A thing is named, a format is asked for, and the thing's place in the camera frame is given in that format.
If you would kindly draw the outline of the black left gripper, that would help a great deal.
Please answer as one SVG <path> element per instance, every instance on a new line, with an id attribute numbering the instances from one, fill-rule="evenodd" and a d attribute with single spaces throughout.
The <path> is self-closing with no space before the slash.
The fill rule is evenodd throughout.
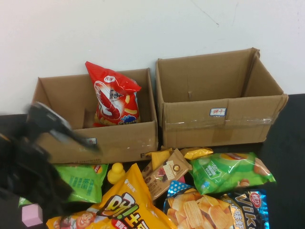
<path id="1" fill-rule="evenodd" d="M 71 130 L 71 126 L 67 121 L 57 118 L 39 118 L 26 121 L 21 126 L 21 142 L 34 144 L 40 135 L 44 133 L 51 134 L 52 137 L 62 143 L 66 143 L 68 139 L 71 139 L 93 152 L 100 151 L 97 144 L 90 143 L 88 138 Z"/>

